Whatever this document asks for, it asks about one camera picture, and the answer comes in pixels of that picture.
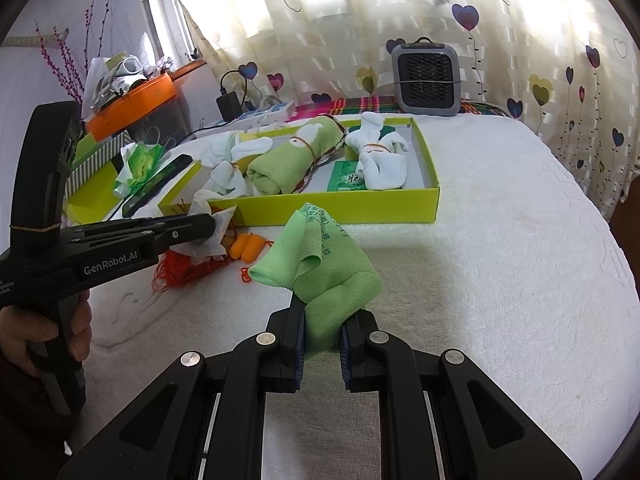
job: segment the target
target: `folded green cloth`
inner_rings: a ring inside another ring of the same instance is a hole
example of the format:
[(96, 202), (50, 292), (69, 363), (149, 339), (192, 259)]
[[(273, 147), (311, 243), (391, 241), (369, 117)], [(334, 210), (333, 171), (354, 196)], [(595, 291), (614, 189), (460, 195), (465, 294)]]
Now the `folded green cloth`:
[(343, 130), (334, 119), (318, 116), (301, 126), (295, 137), (252, 160), (246, 176), (267, 195), (292, 193), (312, 164), (343, 141)]
[(329, 214), (305, 204), (249, 268), (256, 282), (292, 290), (306, 305), (306, 352), (330, 348), (340, 327), (382, 292), (365, 253)]

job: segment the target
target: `orange earplug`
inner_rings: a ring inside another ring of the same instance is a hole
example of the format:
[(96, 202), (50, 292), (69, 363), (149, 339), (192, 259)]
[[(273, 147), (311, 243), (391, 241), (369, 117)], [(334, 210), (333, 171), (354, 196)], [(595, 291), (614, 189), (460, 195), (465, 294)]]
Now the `orange earplug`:
[(244, 261), (244, 263), (246, 264), (252, 264), (255, 260), (257, 260), (258, 256), (260, 256), (265, 243), (266, 241), (260, 235), (250, 235), (247, 243), (244, 246), (244, 249), (242, 250), (242, 261)]
[(229, 249), (229, 256), (231, 256), (234, 260), (239, 259), (240, 256), (242, 256), (242, 252), (244, 251), (244, 248), (246, 247), (251, 236), (252, 235), (249, 233), (240, 233), (238, 235), (238, 239), (231, 246), (231, 249)]

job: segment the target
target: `striped box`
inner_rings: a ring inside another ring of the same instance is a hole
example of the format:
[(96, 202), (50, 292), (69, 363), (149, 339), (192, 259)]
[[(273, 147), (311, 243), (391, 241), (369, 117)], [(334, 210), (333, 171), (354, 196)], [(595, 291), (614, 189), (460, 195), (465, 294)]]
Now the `striped box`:
[(79, 189), (82, 184), (89, 180), (115, 155), (120, 153), (120, 149), (132, 142), (129, 133), (125, 130), (109, 142), (102, 145), (95, 153), (91, 154), (80, 166), (71, 172), (65, 184), (65, 201)]

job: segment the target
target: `silver screw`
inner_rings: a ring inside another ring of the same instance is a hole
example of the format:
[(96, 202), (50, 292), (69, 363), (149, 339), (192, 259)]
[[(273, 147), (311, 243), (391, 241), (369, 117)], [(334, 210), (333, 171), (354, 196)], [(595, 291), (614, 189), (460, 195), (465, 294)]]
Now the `silver screw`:
[(262, 332), (255, 337), (255, 340), (258, 342), (258, 345), (271, 345), (276, 342), (276, 336), (274, 336), (271, 332)]
[(459, 365), (462, 361), (465, 360), (464, 354), (462, 352), (459, 352), (458, 350), (449, 350), (446, 354), (444, 354), (444, 358), (452, 365)]
[(180, 362), (184, 366), (193, 366), (200, 362), (200, 356), (197, 352), (187, 352), (186, 354), (182, 354)]
[(371, 332), (369, 334), (369, 339), (371, 339), (372, 343), (378, 343), (382, 345), (382, 343), (386, 343), (389, 341), (389, 334), (386, 332), (382, 332), (382, 330), (376, 330), (375, 332)]

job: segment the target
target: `sleeve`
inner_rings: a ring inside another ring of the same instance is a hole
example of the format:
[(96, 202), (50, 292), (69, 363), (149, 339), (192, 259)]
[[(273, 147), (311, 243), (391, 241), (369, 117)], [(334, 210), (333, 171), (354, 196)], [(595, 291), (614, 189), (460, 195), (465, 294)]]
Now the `sleeve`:
[(42, 383), (0, 352), (0, 478), (55, 480), (77, 418), (54, 412)]

